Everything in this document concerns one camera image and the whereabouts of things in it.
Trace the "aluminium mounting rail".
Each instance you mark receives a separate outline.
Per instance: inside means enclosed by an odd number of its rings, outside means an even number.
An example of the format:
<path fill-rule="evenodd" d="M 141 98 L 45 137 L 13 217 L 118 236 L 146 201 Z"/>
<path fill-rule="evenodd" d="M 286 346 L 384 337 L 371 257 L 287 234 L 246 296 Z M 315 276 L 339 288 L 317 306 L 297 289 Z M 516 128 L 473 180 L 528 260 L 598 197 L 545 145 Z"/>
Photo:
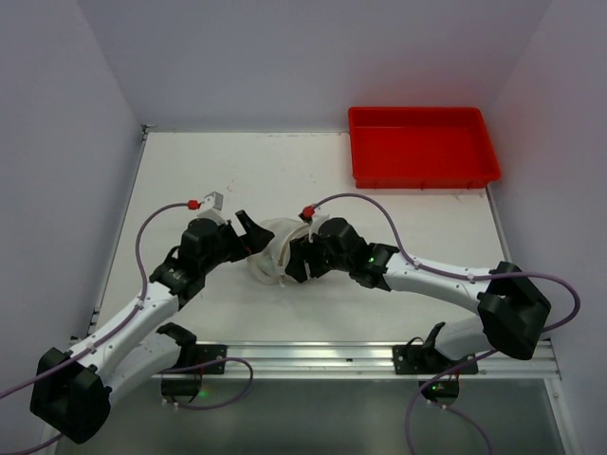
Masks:
<path fill-rule="evenodd" d="M 393 342 L 224 342 L 227 356 L 245 359 L 260 379 L 426 379 L 395 374 Z M 145 381 L 177 361 L 180 348 L 171 338 L 152 334 L 131 353 L 109 343 L 80 360 L 95 366 L 105 385 Z M 475 361 L 479 373 L 468 379 L 554 379 L 560 376 L 551 345 L 542 342 L 532 359 L 494 354 Z"/>

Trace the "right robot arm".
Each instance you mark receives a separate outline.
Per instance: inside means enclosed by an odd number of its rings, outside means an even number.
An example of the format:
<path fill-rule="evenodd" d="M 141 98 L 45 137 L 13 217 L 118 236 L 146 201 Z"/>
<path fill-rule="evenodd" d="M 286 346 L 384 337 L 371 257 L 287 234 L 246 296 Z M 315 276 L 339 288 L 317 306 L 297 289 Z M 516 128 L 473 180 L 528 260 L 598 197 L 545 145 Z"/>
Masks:
<path fill-rule="evenodd" d="M 395 246 L 368 243 L 343 218 L 331 218 L 288 243 L 285 273 L 296 282 L 340 271 L 359 285 L 420 294 L 470 311 L 436 323 L 419 345 L 400 345 L 404 373 L 440 373 L 470 355 L 495 350 L 518 360 L 535 353 L 551 305 L 518 266 L 465 269 L 408 260 Z"/>

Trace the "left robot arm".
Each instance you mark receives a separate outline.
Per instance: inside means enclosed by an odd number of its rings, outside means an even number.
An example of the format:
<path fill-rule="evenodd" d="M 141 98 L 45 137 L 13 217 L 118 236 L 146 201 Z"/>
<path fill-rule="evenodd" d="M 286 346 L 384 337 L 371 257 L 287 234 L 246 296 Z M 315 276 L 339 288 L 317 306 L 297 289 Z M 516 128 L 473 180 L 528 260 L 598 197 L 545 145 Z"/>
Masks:
<path fill-rule="evenodd" d="M 216 209 L 198 215 L 119 313 L 68 350 L 47 351 L 38 362 L 30 412 L 82 444 L 123 395 L 186 358 L 196 337 L 171 317 L 205 287 L 215 268 L 262 252 L 274 238 L 244 211 L 236 217 L 243 234 Z"/>

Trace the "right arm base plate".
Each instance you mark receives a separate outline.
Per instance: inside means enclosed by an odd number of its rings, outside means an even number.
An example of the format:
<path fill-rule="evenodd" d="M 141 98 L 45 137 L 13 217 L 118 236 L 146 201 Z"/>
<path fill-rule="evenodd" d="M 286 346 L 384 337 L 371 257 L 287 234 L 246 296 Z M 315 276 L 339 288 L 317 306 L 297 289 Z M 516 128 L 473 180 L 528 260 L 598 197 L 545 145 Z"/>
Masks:
<path fill-rule="evenodd" d="M 458 360 L 449 360 L 434 348 L 425 348 L 421 337 L 414 337 L 405 344 L 397 344 L 392 347 L 392 361 L 397 375 L 434 376 L 449 368 L 459 366 L 455 373 L 443 376 L 421 392 L 426 400 L 446 407 L 453 405 L 459 397 L 461 375 L 479 373 L 476 362 L 463 366 L 471 359 L 472 355 L 468 355 Z"/>

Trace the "white mesh laundry bag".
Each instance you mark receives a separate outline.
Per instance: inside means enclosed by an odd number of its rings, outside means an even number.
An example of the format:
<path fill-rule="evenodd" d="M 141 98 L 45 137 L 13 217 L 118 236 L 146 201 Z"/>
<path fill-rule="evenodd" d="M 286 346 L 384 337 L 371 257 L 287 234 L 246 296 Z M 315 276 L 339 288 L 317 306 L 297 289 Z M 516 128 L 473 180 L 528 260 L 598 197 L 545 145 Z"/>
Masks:
<path fill-rule="evenodd" d="M 296 280 L 286 274 L 291 259 L 290 242 L 306 237 L 308 224 L 289 218 L 267 219 L 260 226 L 274 234 L 261 253 L 247 258 L 248 270 L 259 282 L 266 285 L 285 286 Z"/>

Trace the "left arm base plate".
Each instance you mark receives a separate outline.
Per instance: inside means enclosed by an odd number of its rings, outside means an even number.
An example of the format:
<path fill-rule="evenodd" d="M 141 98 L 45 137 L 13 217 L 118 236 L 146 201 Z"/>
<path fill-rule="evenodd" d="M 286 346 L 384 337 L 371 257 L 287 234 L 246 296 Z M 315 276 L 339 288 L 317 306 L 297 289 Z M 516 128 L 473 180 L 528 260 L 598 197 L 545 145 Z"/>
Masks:
<path fill-rule="evenodd" d="M 210 362 L 227 356 L 228 347 L 223 344 L 192 344 L 181 350 L 177 362 L 172 369 L 192 367 L 194 365 Z M 188 399 L 189 403 L 199 396 L 203 389 L 203 374 L 222 374 L 225 370 L 224 364 L 216 364 L 207 369 L 197 369 L 185 372 L 186 379 L 170 379 L 166 374 L 162 375 L 160 391 L 163 398 L 168 401 L 177 398 Z"/>

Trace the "red plastic tray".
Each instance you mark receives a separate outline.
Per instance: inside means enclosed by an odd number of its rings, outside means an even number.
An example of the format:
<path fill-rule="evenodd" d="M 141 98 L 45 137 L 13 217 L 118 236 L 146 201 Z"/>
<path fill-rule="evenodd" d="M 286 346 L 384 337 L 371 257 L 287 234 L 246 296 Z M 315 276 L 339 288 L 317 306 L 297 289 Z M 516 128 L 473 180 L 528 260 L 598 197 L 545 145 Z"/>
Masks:
<path fill-rule="evenodd" d="M 501 178 L 475 107 L 352 107 L 348 121 L 359 189 L 475 190 Z"/>

